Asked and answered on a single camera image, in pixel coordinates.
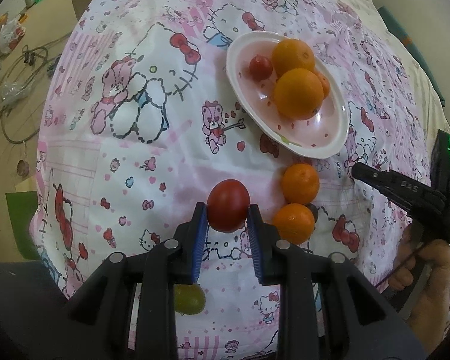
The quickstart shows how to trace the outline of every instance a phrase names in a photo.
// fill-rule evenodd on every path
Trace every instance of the tomato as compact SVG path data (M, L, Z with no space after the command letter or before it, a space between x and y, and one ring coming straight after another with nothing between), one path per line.
M198 284L191 286L175 284L174 288L175 311L181 314L200 314L205 308L205 293Z
M254 81L266 80L274 71L270 59L263 55L256 55L253 57L248 68L250 69L250 74L252 74Z
M208 223L214 230L232 233L243 226L249 206L250 195L240 181L221 181L208 196Z

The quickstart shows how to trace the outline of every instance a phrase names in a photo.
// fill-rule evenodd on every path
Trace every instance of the plate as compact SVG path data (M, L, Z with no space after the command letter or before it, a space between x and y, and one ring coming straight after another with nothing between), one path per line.
M255 82L248 65L257 55L272 57L275 45L286 37L267 31L253 31L236 38L226 56L226 73L243 109L262 131L288 150L310 158L337 154L347 140L349 115L342 93L325 64L315 67L330 81L330 94L319 112L308 120L291 120L277 111L272 95L277 76Z

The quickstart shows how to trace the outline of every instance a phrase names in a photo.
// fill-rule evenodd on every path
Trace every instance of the orange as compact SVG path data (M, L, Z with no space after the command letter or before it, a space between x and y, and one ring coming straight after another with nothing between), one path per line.
M312 71L315 68L313 50L302 40L284 39L274 47L271 63L280 77L296 68Z
M330 93L330 83L329 83L328 79L322 73L320 73L316 68L313 69L313 74L315 74L318 77L318 79L320 80L320 82L322 83L323 98L327 97L328 94Z
M301 204L291 203L282 207L272 221L282 239L295 245L303 244L315 228L312 211Z
M322 106L322 83L309 70L289 70L275 85L274 101L282 115L293 120L310 119Z
M320 179L312 165L296 163L287 168L280 186L287 202L308 204L317 197Z

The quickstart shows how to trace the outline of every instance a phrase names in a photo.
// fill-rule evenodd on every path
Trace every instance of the metal bolt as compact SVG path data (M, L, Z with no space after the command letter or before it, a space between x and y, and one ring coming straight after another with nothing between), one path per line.
M179 247L179 242L175 238L167 239L165 241L165 247L167 249L175 249Z
M345 260L347 259L343 253L340 253L337 251L330 254L330 256L328 256L328 257L330 258L330 260L332 260L334 263L337 263L337 264L344 263Z
M108 259L109 259L112 263L116 264L116 263L119 263L120 261L123 260L123 254L121 254L120 252L116 251L115 253L112 253L112 254L110 255L110 257L108 257Z
M276 246L278 249L288 249L290 247L290 243L286 239L279 239Z

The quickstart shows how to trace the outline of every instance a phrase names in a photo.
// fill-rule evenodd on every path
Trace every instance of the blue heart print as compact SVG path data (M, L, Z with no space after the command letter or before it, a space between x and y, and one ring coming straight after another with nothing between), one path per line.
M132 176L132 177L129 177L128 179L125 180L125 185L126 185L128 188L132 188L132 185L133 185L133 176Z

